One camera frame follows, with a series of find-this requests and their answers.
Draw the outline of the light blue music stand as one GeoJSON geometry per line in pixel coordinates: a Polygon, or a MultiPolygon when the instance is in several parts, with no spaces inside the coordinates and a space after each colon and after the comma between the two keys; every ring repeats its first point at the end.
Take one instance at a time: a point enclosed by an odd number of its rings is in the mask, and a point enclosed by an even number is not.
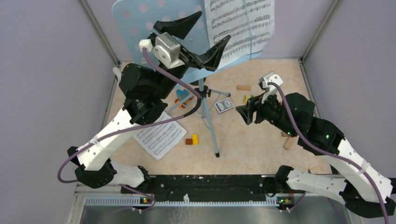
{"type": "Polygon", "coordinates": [[[194,111],[209,121],[206,77],[256,57],[274,33],[272,0],[119,0],[112,14],[134,59],[119,84],[134,125],[161,116],[175,78],[196,86],[194,111]]]}

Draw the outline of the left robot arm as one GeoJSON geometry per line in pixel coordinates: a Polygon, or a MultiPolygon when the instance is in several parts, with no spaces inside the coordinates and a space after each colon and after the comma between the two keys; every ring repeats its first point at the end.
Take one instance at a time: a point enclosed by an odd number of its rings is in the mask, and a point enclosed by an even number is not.
{"type": "Polygon", "coordinates": [[[201,15],[198,11],[174,21],[157,21],[154,32],[139,42],[149,66],[129,63],[117,75],[119,88],[126,98],[123,106],[113,121],[89,142],[67,151],[68,161],[76,165],[78,182],[93,189],[108,184],[134,188],[139,193],[149,189],[151,178],[144,167],[117,164],[110,157],[133,136],[134,131],[165,124],[159,120],[167,107],[164,100],[177,84],[189,89],[189,85],[182,81],[189,68],[207,71],[218,68],[230,35],[201,55],[180,43],[201,15]]]}

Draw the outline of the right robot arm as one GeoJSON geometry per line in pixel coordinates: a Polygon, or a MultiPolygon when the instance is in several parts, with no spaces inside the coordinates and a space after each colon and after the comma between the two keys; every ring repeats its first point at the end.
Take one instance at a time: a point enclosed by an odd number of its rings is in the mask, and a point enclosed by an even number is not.
{"type": "Polygon", "coordinates": [[[377,172],[351,146],[332,122],[314,116],[315,105],[299,93],[278,101],[276,94],[250,98],[236,111],[246,124],[267,121],[290,137],[298,138],[304,150],[327,161],[341,175],[338,179],[313,175],[282,165],[275,177],[279,192],[301,190],[325,196],[365,218],[392,216],[396,181],[377,172]]]}

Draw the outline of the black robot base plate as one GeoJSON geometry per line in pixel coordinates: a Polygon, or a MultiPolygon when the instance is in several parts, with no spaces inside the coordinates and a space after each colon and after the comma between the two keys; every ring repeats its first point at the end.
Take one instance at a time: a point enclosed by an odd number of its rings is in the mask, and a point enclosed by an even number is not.
{"type": "Polygon", "coordinates": [[[298,190],[275,183],[273,175],[156,175],[138,191],[157,202],[261,202],[298,190]]]}

